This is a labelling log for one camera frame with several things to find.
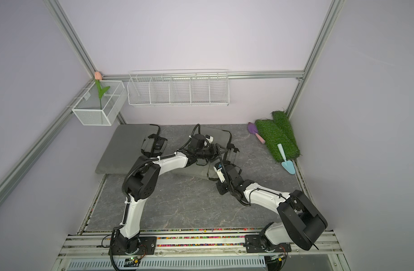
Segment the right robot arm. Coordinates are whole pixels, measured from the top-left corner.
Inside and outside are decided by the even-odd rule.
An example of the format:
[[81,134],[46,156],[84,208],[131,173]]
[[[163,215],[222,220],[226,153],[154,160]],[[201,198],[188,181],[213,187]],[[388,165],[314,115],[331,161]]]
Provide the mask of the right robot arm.
[[234,164],[218,162],[214,170],[219,194],[230,193],[243,206],[255,204],[279,215],[280,222],[270,222],[259,233],[256,248],[270,252],[283,243],[293,242],[308,251],[316,246],[315,242],[328,227],[324,216],[304,192],[279,192],[244,180]]

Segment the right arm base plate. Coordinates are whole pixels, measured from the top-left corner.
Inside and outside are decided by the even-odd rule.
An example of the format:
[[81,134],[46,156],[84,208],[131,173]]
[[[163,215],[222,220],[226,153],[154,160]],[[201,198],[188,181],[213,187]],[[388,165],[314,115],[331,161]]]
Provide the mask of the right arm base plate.
[[289,243],[274,245],[265,236],[260,234],[248,234],[245,236],[244,247],[247,253],[261,252],[291,252]]

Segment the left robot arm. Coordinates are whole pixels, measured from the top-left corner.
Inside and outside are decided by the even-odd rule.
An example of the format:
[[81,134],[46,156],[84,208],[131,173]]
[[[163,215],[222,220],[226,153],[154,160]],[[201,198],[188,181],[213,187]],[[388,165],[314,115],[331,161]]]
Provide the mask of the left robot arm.
[[161,175],[189,167],[200,159],[208,162],[219,159],[226,152],[227,149],[214,143],[210,136],[195,134],[182,148],[170,155],[140,156],[123,181],[122,192],[126,196],[126,207],[120,226],[114,230],[114,238],[124,243],[137,240],[144,205],[154,192]]

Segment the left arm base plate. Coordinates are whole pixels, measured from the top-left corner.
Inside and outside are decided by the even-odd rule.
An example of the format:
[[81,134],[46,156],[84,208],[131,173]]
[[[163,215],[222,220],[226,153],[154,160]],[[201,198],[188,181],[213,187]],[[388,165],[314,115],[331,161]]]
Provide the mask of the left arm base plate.
[[156,249],[157,238],[135,236],[127,239],[123,236],[118,236],[111,244],[112,255],[153,255]]

